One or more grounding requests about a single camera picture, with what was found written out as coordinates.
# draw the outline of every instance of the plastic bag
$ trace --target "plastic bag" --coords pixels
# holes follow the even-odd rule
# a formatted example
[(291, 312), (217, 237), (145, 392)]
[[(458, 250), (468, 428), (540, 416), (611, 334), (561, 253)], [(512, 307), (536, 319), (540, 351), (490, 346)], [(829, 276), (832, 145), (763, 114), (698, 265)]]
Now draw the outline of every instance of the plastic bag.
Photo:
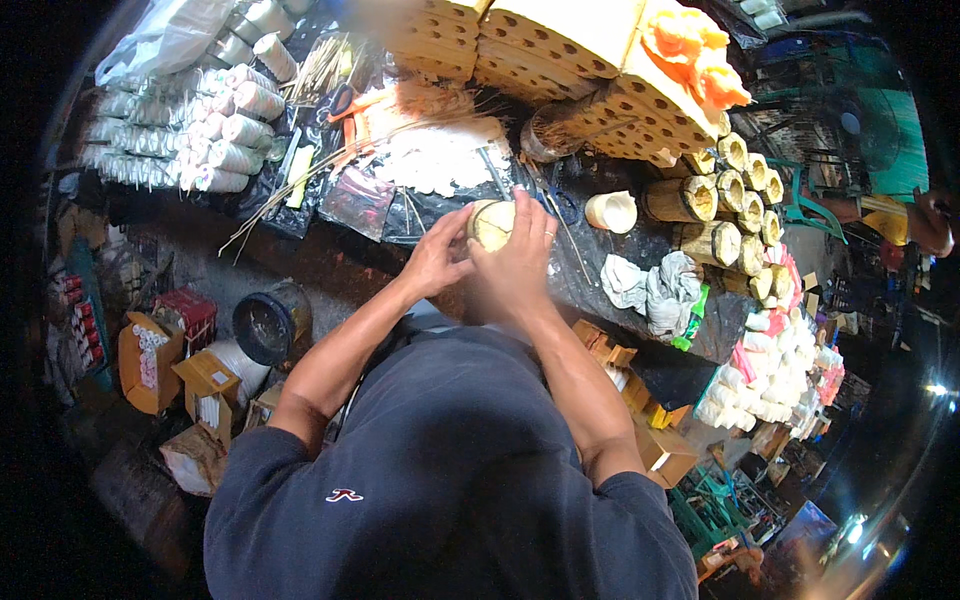
[(96, 70), (97, 85), (176, 73), (204, 53), (233, 0), (157, 0)]

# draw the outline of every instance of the cloth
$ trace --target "cloth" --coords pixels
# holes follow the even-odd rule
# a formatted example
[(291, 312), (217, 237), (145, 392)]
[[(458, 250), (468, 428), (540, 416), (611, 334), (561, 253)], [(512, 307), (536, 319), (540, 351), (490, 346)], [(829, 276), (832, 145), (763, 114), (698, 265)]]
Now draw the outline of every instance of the cloth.
[(686, 330), (690, 308), (700, 299), (696, 263), (683, 252), (671, 252), (659, 266), (644, 272), (622, 256), (607, 254), (600, 283), (617, 308), (634, 308), (650, 323), (650, 332), (670, 340)]
[(695, 598), (663, 490), (596, 490), (518, 343), (420, 333), (364, 380), (314, 462), (259, 427), (230, 448), (207, 514), (215, 598)]
[(910, 224), (906, 206), (890, 196), (862, 196), (860, 208), (872, 210), (861, 217), (864, 225), (875, 229), (885, 240), (894, 246), (906, 246), (910, 241)]

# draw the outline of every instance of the scissors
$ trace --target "scissors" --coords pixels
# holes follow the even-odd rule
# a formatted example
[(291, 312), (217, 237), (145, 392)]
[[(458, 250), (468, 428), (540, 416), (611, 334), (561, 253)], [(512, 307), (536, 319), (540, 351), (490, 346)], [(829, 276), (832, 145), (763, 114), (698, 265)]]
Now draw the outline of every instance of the scissors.
[(547, 183), (546, 179), (544, 179), (540, 173), (540, 169), (529, 159), (524, 160), (523, 166), (526, 168), (527, 174), (537, 188), (537, 202), (542, 204), (547, 214), (557, 217), (568, 226), (580, 221), (580, 208), (577, 207), (577, 204), (573, 202), (573, 199), (570, 198), (566, 192), (559, 187), (554, 187)]

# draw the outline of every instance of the man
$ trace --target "man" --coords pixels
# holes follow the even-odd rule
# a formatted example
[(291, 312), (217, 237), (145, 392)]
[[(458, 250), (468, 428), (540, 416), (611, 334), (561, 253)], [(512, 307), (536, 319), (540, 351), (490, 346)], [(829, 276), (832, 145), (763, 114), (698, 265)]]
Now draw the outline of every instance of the man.
[[(234, 441), (204, 532), (214, 597), (696, 597), (627, 408), (547, 297), (557, 222), (515, 196), (502, 250), (471, 241), (471, 260), (454, 262), (471, 207), (444, 216), (300, 360), (269, 426)], [(529, 336), (550, 392), (512, 338), (420, 333), (367, 374), (320, 452), (394, 325), (474, 271)]]
[(953, 252), (952, 228), (956, 219), (948, 216), (948, 197), (938, 191), (922, 194), (915, 187), (913, 199), (913, 204), (905, 204), (890, 196), (875, 195), (854, 201), (825, 192), (823, 198), (810, 200), (827, 208), (840, 223), (862, 222), (875, 229), (894, 246), (916, 242), (924, 254), (949, 256)]

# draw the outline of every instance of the bucket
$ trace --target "bucket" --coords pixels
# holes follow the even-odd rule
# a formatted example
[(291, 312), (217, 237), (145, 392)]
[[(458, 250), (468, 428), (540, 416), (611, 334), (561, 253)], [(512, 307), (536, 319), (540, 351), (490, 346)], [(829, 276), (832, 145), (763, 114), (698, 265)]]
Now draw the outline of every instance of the bucket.
[(279, 366), (312, 324), (310, 300), (292, 281), (255, 292), (233, 309), (233, 335), (247, 356), (261, 365)]

